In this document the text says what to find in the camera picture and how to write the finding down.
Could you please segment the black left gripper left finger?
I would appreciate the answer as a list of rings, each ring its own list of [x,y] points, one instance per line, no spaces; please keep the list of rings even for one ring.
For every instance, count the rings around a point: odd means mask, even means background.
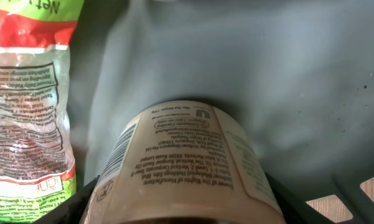
[[[32,224],[78,224],[97,182],[98,177]]]

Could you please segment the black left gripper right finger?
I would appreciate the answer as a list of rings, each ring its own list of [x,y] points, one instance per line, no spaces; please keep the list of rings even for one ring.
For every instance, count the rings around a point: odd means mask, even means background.
[[[287,224],[333,224],[269,173],[265,175]]]

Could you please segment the green clear snack bag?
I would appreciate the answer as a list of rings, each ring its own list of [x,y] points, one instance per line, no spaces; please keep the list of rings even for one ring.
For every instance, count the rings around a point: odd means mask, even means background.
[[[0,223],[32,223],[77,190],[67,114],[83,0],[0,0]]]

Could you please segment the green lid jar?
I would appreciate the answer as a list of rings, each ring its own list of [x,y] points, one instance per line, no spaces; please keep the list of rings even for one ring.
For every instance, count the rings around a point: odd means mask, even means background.
[[[150,107],[123,129],[82,223],[284,223],[242,127],[196,101]]]

